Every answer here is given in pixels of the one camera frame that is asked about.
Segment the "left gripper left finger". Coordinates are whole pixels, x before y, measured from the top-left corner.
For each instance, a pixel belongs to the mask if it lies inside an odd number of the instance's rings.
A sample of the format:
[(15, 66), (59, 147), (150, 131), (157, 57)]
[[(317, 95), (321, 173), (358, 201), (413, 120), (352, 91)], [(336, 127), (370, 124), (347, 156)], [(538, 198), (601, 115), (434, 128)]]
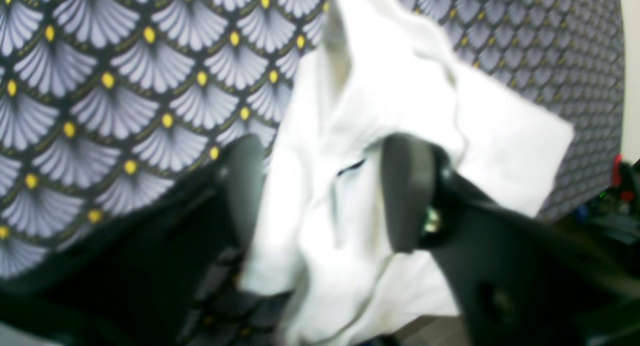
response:
[(155, 204), (1, 286), (1, 321), (64, 345), (172, 345), (215, 260), (247, 246), (263, 145), (245, 135)]

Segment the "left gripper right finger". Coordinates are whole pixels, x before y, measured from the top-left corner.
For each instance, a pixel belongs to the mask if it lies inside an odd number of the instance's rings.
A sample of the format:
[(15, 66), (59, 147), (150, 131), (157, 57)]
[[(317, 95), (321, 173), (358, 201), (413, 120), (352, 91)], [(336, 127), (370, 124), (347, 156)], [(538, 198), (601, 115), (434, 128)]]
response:
[(428, 251), (473, 345), (638, 345), (639, 278), (560, 230), (504, 209), (448, 154), (408, 134), (382, 142), (391, 249)]

